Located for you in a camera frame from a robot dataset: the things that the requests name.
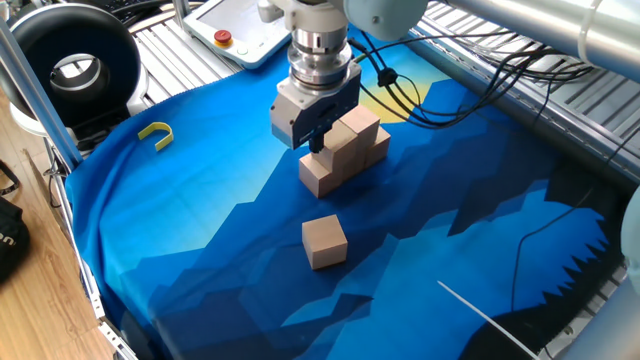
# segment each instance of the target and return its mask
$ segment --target table surface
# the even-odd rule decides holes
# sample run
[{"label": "table surface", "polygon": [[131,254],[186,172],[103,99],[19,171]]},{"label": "table surface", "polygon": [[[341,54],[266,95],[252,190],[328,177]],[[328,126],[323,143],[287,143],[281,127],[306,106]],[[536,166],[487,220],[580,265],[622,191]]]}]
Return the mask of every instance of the table surface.
[{"label": "table surface", "polygon": [[[384,55],[428,93],[429,109],[477,99],[406,48]],[[592,176],[493,108],[434,132],[363,95],[392,136],[388,158],[318,200],[298,180],[308,149],[291,151],[270,134],[265,109],[286,74],[280,52],[257,71],[156,105],[69,177],[78,248],[116,324],[130,312],[181,359],[478,351],[484,321],[436,281],[489,316],[510,316],[519,240],[571,209]],[[373,89],[368,64],[363,74]],[[135,136],[152,121],[173,129],[161,152],[153,144],[162,135]],[[563,299],[579,295],[576,284],[592,280],[585,271],[617,240],[623,200],[607,189],[523,246],[514,316],[542,329],[521,334],[532,347],[571,320]],[[332,214],[349,241],[347,261],[314,272],[301,224]]]}]

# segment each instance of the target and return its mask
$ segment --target black wire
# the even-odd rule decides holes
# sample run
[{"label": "black wire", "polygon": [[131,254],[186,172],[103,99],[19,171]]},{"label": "black wire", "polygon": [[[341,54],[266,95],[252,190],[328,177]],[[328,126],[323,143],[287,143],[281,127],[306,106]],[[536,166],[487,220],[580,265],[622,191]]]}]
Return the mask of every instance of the black wire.
[{"label": "black wire", "polygon": [[111,12],[112,15],[125,14],[128,12],[135,12],[139,10],[149,9],[153,7],[160,7],[164,4],[170,4],[170,0],[150,0],[141,3],[131,4],[128,6],[115,9]]},{"label": "black wire", "polygon": [[[372,49],[375,49],[376,47],[373,45],[373,42],[369,38],[369,35],[367,35],[367,33],[362,31],[362,30],[360,30],[360,32],[362,33],[362,36],[364,36],[364,39],[367,41],[369,46],[371,46]],[[386,68],[387,64],[384,62],[384,59],[382,58],[382,55],[380,55],[379,52],[376,52],[376,55],[378,56],[378,59],[380,60],[380,64],[382,65],[382,67]]]},{"label": "black wire", "polygon": [[547,356],[549,357],[549,359],[553,360],[553,356],[551,356],[549,349],[547,349],[547,345],[545,345],[543,349],[544,349],[544,352],[547,353]]},{"label": "black wire", "polygon": [[[498,61],[496,61],[495,59],[484,57],[479,54],[476,54],[476,55],[480,56],[482,60],[486,61],[489,64],[492,64],[494,66],[495,64],[498,64]],[[579,66],[579,65],[584,65],[584,64],[579,63],[579,64],[574,64],[573,66]],[[513,65],[510,65],[510,64],[505,66],[506,69],[510,69],[512,67]],[[558,82],[571,81],[571,80],[576,80],[590,73],[593,70],[595,70],[595,68],[591,66],[586,66],[582,69],[578,69],[570,72],[536,71],[536,70],[527,69],[524,73],[524,77],[532,80],[542,80],[542,81],[558,81]]]},{"label": "black wire", "polygon": [[62,163],[60,162],[60,160],[58,160],[58,158],[55,158],[51,164],[51,168],[49,168],[49,170],[45,171],[43,175],[48,175],[49,176],[49,205],[54,208],[60,208],[62,207],[62,204],[58,204],[58,205],[54,205],[53,203],[53,191],[51,189],[51,182],[53,181],[53,177],[54,176],[61,176],[61,177],[66,177],[65,174],[60,172],[60,169],[62,169]]},{"label": "black wire", "polygon": [[[407,80],[409,84],[411,84],[411,86],[413,87],[413,90],[416,92],[416,97],[418,98],[418,101],[416,101],[416,104],[422,104],[422,95],[420,95],[420,91],[418,90],[418,86],[416,85],[416,83],[413,82],[413,80],[411,80],[408,76],[398,74],[398,77]],[[402,87],[398,83],[396,83],[395,85],[398,88],[398,90],[400,90],[402,95],[411,102],[411,98],[409,98],[407,94],[404,91],[402,91]],[[422,106],[419,109],[420,109],[420,112],[422,113],[422,116],[427,117],[427,115],[422,110]]]},{"label": "black wire", "polygon": [[[541,45],[541,48],[542,49],[546,48],[546,45]],[[501,62],[501,61],[498,61],[497,59],[491,58],[490,56],[488,56],[486,54],[478,53],[477,51],[474,51],[473,49],[469,49],[469,50],[471,52],[473,52],[476,56],[482,58],[482,60],[484,60],[484,61],[486,61],[488,63],[491,63],[493,65],[500,64],[500,62]],[[571,67],[575,67],[575,66],[584,66],[584,68],[576,70],[576,71],[566,72],[566,73],[563,72],[567,68],[571,68]],[[528,76],[531,76],[531,77],[538,77],[541,80],[548,80],[550,77],[553,77],[554,75],[574,76],[576,72],[581,72],[581,71],[589,72],[589,71],[594,70],[594,69],[595,68],[593,66],[589,66],[589,65],[587,65],[585,63],[576,63],[576,64],[570,65],[568,67],[565,67],[565,68],[563,68],[563,70],[560,70],[560,71],[553,71],[553,70],[551,70],[551,71],[539,71],[539,70],[529,70],[528,69],[526,74],[528,74]]]},{"label": "black wire", "polygon": [[[504,78],[502,78],[501,80],[499,80],[497,83],[494,83],[494,82],[492,81],[492,83],[493,83],[493,86],[492,86],[492,87],[493,87],[493,89],[492,89],[492,87],[488,87],[488,88],[487,88],[487,91],[485,92],[485,95],[483,96],[483,98],[482,98],[481,100],[479,100],[479,102],[482,102],[482,103],[486,102],[486,100],[488,99],[488,97],[489,97],[489,96],[491,96],[493,93],[495,93],[495,91],[497,90],[497,88],[499,88],[499,87],[500,87],[500,86],[501,86],[501,85],[506,81],[506,79],[507,79],[509,76],[511,76],[511,75],[512,75],[511,73],[508,73]],[[498,72],[496,72],[496,73],[494,74],[494,77],[496,77],[496,76],[499,76],[499,73],[498,73]],[[507,88],[505,89],[505,91],[503,91],[502,93],[498,94],[498,97],[496,97],[496,98],[494,98],[494,99],[491,99],[491,100],[489,101],[489,103],[492,103],[492,102],[494,102],[495,100],[497,100],[499,97],[503,96],[503,95],[504,95],[504,94],[505,94],[509,89],[511,89],[511,87],[513,87],[513,85],[515,85],[515,83],[518,81],[518,79],[519,79],[519,77],[518,77],[518,76],[516,76],[516,78],[512,81],[512,83],[511,83],[511,84],[509,84],[509,86],[507,86]],[[425,129],[438,129],[438,128],[445,128],[445,127],[449,127],[449,126],[455,125],[456,123],[458,123],[459,121],[461,121],[461,119],[458,119],[457,121],[455,121],[455,122],[451,122],[451,123],[449,123],[449,124],[446,124],[446,123],[435,123],[435,124],[439,124],[439,125],[444,124],[444,126],[443,126],[443,127],[434,127],[434,126],[432,126],[432,125],[425,125],[423,122],[420,122],[420,123],[419,123],[419,125],[418,125],[418,123],[416,123],[416,121],[413,121],[413,119],[411,119],[410,117],[403,116],[403,115],[401,115],[400,113],[398,113],[397,111],[395,111],[395,110],[391,109],[391,108],[390,108],[389,106],[387,106],[386,104],[384,104],[380,99],[378,99],[377,97],[375,97],[375,96],[374,96],[374,95],[373,95],[373,94],[372,94],[372,93],[371,93],[371,92],[370,92],[370,91],[369,91],[369,90],[368,90],[364,85],[361,85],[361,88],[363,89],[363,91],[365,91],[365,93],[367,93],[367,95],[369,95],[372,99],[374,99],[378,104],[380,104],[381,106],[383,106],[383,107],[384,107],[385,109],[387,109],[389,112],[391,112],[392,114],[394,114],[394,115],[395,115],[395,116],[397,116],[398,118],[400,118],[400,119],[402,119],[402,120],[405,120],[405,121],[407,121],[407,122],[409,122],[409,123],[411,123],[411,124],[417,125],[417,126],[419,126],[419,127],[421,127],[421,128],[425,128]],[[464,117],[466,117],[466,116],[468,116],[469,114],[471,114],[473,111],[477,110],[477,109],[475,109],[475,108],[477,108],[477,107],[478,107],[478,104],[476,104],[475,106],[471,106],[471,107],[470,107],[470,109],[469,109],[468,111],[464,111],[464,112],[462,112],[462,114],[464,115]]]},{"label": "black wire", "polygon": [[544,103],[542,104],[542,106],[540,107],[540,111],[538,111],[538,113],[536,114],[536,117],[533,119],[533,125],[531,126],[531,130],[533,131],[536,127],[536,125],[538,124],[538,120],[540,119],[540,116],[542,116],[542,112],[544,111],[544,109],[547,108],[547,105],[549,104],[549,100],[551,99],[551,86],[553,85],[553,81],[549,81],[548,87],[547,87],[547,95],[544,99]]},{"label": "black wire", "polygon": [[396,41],[394,43],[391,44],[386,44],[383,45],[377,49],[374,49],[371,51],[371,53],[377,53],[378,51],[382,51],[394,46],[398,46],[398,45],[405,45],[405,44],[409,44],[412,42],[416,42],[416,41],[422,41],[422,40],[434,40],[434,39],[458,39],[458,38],[479,38],[479,37],[489,37],[489,36],[501,36],[501,35],[508,35],[508,34],[513,34],[513,31],[499,31],[499,32],[495,32],[495,33],[486,33],[486,34],[460,34],[460,35],[429,35],[429,36],[419,36],[419,37],[415,37],[415,38],[411,38],[411,39],[405,39],[405,40],[400,40],[400,41]]},{"label": "black wire", "polygon": [[[627,143],[629,141],[631,141],[631,139],[636,136],[638,134],[638,132],[640,132],[640,127],[638,127],[637,129],[635,129],[630,135],[629,137],[624,140],[622,142],[622,144],[620,144],[620,146],[618,146],[618,148],[616,148],[616,150],[613,152],[613,154],[611,156],[609,156],[609,158],[607,159],[607,161],[605,161],[604,165],[602,166],[602,168],[598,171],[598,174],[601,174],[602,172],[604,172],[604,170],[606,170],[607,166],[609,165],[609,163],[611,163],[611,161],[613,160],[613,158],[616,157],[616,155],[618,155],[618,153],[620,152],[620,150],[622,150],[622,148],[624,148],[625,145],[627,145]],[[524,243],[525,240],[527,240],[528,238],[530,238],[533,235],[539,234],[540,232],[544,231],[545,229],[549,228],[551,225],[555,224],[556,222],[562,220],[563,218],[565,218],[566,216],[568,216],[569,214],[571,214],[573,211],[575,211],[576,209],[578,209],[580,206],[582,206],[584,204],[585,201],[587,201],[587,199],[589,198],[589,196],[591,195],[591,193],[593,193],[593,191],[595,190],[595,186],[596,184],[594,183],[593,185],[591,185],[591,188],[587,191],[587,193],[582,197],[582,199],[580,199],[580,201],[573,206],[571,209],[565,211],[564,213],[562,213],[560,216],[556,217],[555,219],[549,221],[547,224],[545,224],[544,226],[542,226],[541,228],[530,232],[528,234],[526,234],[525,236],[522,237],[522,239],[520,239],[520,242],[518,243],[518,250],[516,252],[516,264],[513,270],[513,281],[511,284],[511,311],[514,311],[515,308],[515,297],[516,297],[516,283],[517,283],[517,278],[518,278],[518,269],[520,266],[520,254],[522,251],[522,244]]]},{"label": "black wire", "polygon": [[389,105],[385,104],[382,100],[378,99],[375,95],[373,95],[371,93],[371,91],[369,91],[369,89],[367,89],[364,85],[360,84],[360,88],[362,89],[362,91],[364,91],[370,98],[372,98],[375,102],[377,102],[380,106],[382,106],[383,108],[385,108],[387,111],[389,111],[390,113],[392,113],[393,115],[397,116],[398,118],[413,124],[415,126],[421,127],[423,129],[431,129],[430,127],[420,123],[420,122],[415,122],[413,119],[408,118],[406,116],[402,116],[399,112],[393,110],[391,107],[389,107]]},{"label": "black wire", "polygon": [[[361,51],[369,59],[369,61],[371,62],[372,66],[374,68],[374,70],[376,71],[376,73],[378,73],[378,75],[380,75],[381,70],[378,67],[375,59],[371,56],[371,54],[372,53],[378,53],[378,51],[380,49],[382,49],[382,48],[376,49],[374,47],[371,51],[368,51],[364,46],[362,46],[362,44],[359,44],[354,39],[350,39],[349,42],[357,50]],[[515,85],[515,82],[520,78],[520,76],[522,76],[523,72],[526,70],[526,68],[529,66],[529,64],[539,60],[540,58],[542,58],[542,57],[544,57],[546,55],[559,54],[559,53],[560,52],[558,52],[557,50],[554,50],[554,49],[539,49],[539,50],[535,50],[535,51],[515,53],[515,54],[511,54],[511,55],[505,57],[505,59],[498,66],[498,68],[497,68],[497,70],[496,70],[491,82],[489,83],[489,86],[487,87],[487,90],[483,94],[482,98],[478,101],[478,103],[475,106],[473,106],[471,109],[469,109],[469,111],[466,111],[464,113],[459,113],[459,112],[458,113],[440,113],[440,112],[434,112],[434,111],[427,110],[427,109],[423,108],[421,106],[421,104],[417,104],[417,103],[413,102],[410,99],[410,97],[404,92],[404,90],[397,83],[395,84],[395,86],[398,88],[400,93],[404,96],[404,98],[406,100],[409,101],[409,103],[413,106],[413,108],[418,108],[421,112],[432,114],[432,115],[437,115],[437,116],[455,116],[456,117],[456,118],[454,118],[452,120],[445,121],[445,122],[434,122],[432,120],[429,120],[426,116],[424,116],[424,114],[423,114],[423,116],[420,116],[420,115],[414,113],[412,109],[409,109],[404,103],[402,103],[400,101],[398,96],[393,92],[393,90],[388,85],[385,86],[385,88],[386,88],[387,92],[389,93],[389,95],[391,96],[391,98],[410,117],[413,116],[418,121],[420,121],[422,123],[425,123],[425,124],[429,125],[430,127],[434,128],[434,129],[436,129],[436,128],[446,128],[446,127],[450,127],[450,126],[453,126],[453,125],[459,123],[460,121],[462,121],[463,119],[468,117],[471,113],[473,113],[477,109],[482,108],[482,107],[487,106],[487,105],[490,105],[491,103],[497,101],[500,97],[502,97],[506,93],[506,91],[504,91],[503,93],[499,94],[497,97],[495,97],[493,99],[490,98],[493,95],[493,93],[495,91],[497,91],[500,88],[500,86],[506,81],[506,79],[512,75],[512,71],[510,71],[510,72],[507,73],[507,75],[505,75],[505,77],[503,77],[502,79],[500,79],[498,81],[500,73],[505,68],[505,66],[508,65],[509,61],[511,61],[513,59],[516,59],[516,58],[522,58],[522,57],[526,58],[521,64],[519,64],[517,67],[515,67],[515,68],[518,69],[518,75],[516,76],[516,80],[514,80],[507,87],[506,90],[511,89]]]}]

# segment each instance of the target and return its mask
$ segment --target wooden block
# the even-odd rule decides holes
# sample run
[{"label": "wooden block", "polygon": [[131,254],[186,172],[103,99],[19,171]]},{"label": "wooden block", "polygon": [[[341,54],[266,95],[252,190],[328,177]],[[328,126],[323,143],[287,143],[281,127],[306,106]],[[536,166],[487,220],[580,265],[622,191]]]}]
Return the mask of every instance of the wooden block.
[{"label": "wooden block", "polygon": [[353,159],[349,160],[347,165],[342,170],[342,182],[345,182],[352,177],[358,175],[364,170],[364,163],[367,158],[367,151],[358,151]]},{"label": "wooden block", "polygon": [[340,120],[357,134],[357,151],[365,151],[375,143],[380,127],[380,117],[371,110],[358,105]]},{"label": "wooden block", "polygon": [[315,195],[321,198],[342,183],[342,174],[331,173],[317,162],[311,154],[300,159],[300,181]]},{"label": "wooden block", "polygon": [[336,215],[303,223],[302,244],[313,270],[347,260],[347,238]]},{"label": "wooden block", "polygon": [[364,161],[364,167],[369,168],[378,161],[387,157],[389,152],[389,144],[391,143],[391,135],[382,127],[378,129],[376,141],[369,149],[367,149],[367,157]]},{"label": "wooden block", "polygon": [[341,172],[356,154],[357,136],[347,125],[338,120],[324,135],[324,148],[313,158],[332,173]]}]

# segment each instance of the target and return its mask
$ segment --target stack of wooden blocks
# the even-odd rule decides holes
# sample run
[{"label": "stack of wooden blocks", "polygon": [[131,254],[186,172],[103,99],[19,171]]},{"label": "stack of wooden blocks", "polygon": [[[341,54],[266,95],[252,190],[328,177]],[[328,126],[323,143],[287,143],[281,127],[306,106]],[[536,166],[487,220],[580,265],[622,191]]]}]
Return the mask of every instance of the stack of wooden blocks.
[{"label": "stack of wooden blocks", "polygon": [[384,159],[390,142],[380,117],[358,105],[333,123],[322,151],[300,159],[300,180],[321,198]]}]

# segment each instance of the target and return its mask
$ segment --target red emergency stop button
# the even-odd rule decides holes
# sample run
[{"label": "red emergency stop button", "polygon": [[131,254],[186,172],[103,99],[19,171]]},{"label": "red emergency stop button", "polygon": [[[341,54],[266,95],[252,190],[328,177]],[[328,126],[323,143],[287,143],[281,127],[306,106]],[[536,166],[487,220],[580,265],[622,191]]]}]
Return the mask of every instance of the red emergency stop button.
[{"label": "red emergency stop button", "polygon": [[222,48],[229,47],[233,43],[231,33],[228,30],[218,30],[213,37],[216,40],[216,45]]}]

